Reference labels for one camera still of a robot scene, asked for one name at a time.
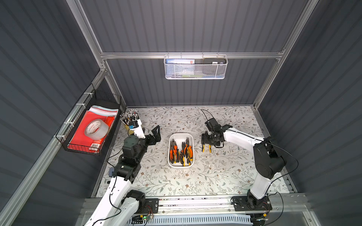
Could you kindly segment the small yellow handled pliers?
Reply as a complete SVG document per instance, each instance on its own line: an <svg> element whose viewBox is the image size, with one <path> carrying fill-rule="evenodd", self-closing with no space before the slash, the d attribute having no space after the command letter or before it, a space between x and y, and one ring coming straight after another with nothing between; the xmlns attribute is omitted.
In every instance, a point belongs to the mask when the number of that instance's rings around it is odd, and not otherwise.
<svg viewBox="0 0 362 226"><path fill-rule="evenodd" d="M204 152L208 151L209 153L211 153L212 152L211 147L212 146L210 144L202 144L202 152L204 153Z"/></svg>

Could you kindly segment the white plastic storage box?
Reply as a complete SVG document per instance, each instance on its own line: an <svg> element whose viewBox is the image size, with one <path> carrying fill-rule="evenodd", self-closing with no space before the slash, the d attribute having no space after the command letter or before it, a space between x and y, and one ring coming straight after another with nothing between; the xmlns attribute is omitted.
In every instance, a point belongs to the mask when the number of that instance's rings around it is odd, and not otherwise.
<svg viewBox="0 0 362 226"><path fill-rule="evenodd" d="M183 167L183 163L182 163L183 156L181 154L181 151L183 150L182 149L182 142L186 142L187 138L189 138L190 146L192 146L193 161L191 162L191 165ZM181 160L180 160L179 163L171 163L169 161L170 142L172 141L172 139L175 140L176 145L178 146L178 149L180 151ZM169 166L171 166L172 168L176 168L176 169L186 169L186 168L190 168L194 164L194 161L195 161L195 151L194 151L193 136L191 134L188 134L188 133L175 133L175 134L172 134L170 136L170 139L169 139L169 150L168 150L168 164L169 164Z"/></svg>

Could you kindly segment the orange long nose pliers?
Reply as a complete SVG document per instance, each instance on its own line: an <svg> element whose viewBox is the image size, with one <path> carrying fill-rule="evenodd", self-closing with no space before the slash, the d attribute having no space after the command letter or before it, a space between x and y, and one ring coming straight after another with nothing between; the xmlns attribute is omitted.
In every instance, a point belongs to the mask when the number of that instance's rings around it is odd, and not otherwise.
<svg viewBox="0 0 362 226"><path fill-rule="evenodd" d="M178 147L174 139L170 142L169 161L171 163L178 163L180 161Z"/></svg>

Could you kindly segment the orange handled cutting pliers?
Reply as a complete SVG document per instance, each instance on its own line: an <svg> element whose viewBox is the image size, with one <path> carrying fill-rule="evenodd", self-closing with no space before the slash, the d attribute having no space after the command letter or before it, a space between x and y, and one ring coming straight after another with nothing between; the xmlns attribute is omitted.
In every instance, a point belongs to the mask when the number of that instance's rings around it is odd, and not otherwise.
<svg viewBox="0 0 362 226"><path fill-rule="evenodd" d="M189 138L186 139L186 157L187 163L191 165L191 162L193 161L193 150L192 146L190 146Z"/></svg>

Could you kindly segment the large yellow black pliers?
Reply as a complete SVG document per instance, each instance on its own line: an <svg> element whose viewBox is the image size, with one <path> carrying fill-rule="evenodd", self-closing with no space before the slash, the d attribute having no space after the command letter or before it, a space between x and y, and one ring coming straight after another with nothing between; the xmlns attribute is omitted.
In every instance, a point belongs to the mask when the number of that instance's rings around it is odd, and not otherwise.
<svg viewBox="0 0 362 226"><path fill-rule="evenodd" d="M190 161L189 161L189 150L188 150L188 144L186 142L182 142L182 151L181 154L183 156L183 167L189 166L190 165Z"/></svg>

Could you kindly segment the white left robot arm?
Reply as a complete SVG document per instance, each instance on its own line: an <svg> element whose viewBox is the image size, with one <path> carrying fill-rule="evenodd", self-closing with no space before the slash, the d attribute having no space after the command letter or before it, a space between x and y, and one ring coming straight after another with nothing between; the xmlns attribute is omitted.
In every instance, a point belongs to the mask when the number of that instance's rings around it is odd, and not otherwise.
<svg viewBox="0 0 362 226"><path fill-rule="evenodd" d="M146 205L145 194L130 190L141 169L141 160L149 146L161 141L160 126L144 138L129 135L123 143L123 154L114 167L112 179L97 208L85 223L87 226L125 226Z"/></svg>

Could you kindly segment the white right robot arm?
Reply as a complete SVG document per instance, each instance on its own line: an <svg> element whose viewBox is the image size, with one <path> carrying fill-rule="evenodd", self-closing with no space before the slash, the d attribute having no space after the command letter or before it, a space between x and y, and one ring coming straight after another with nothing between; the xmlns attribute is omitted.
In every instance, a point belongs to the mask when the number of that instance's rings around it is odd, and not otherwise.
<svg viewBox="0 0 362 226"><path fill-rule="evenodd" d="M241 132L230 125L219 124L210 128L201 135L201 144L215 148L223 148L225 142L236 144L253 154L257 175L253 185L247 192L245 204L255 209L266 201L266 194L275 175L280 173L286 165L286 160L281 155L281 148L270 140L271 137L262 138Z"/></svg>

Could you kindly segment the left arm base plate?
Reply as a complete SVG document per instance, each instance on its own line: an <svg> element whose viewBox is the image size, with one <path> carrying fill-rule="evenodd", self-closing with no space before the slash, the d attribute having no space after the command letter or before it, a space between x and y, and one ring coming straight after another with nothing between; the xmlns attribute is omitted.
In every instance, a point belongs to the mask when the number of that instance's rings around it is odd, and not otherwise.
<svg viewBox="0 0 362 226"><path fill-rule="evenodd" d="M144 204L139 207L136 214L147 215L147 214L156 214L158 213L159 208L159 199L158 198L149 198L145 199Z"/></svg>

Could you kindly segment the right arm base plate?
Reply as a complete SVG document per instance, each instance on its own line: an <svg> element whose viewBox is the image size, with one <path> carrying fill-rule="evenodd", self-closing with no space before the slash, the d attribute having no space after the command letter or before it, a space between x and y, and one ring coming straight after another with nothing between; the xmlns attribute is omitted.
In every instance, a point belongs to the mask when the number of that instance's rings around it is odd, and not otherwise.
<svg viewBox="0 0 362 226"><path fill-rule="evenodd" d="M254 199L249 196L233 196L231 203L235 211L266 211L272 210L272 205L267 196L263 199Z"/></svg>

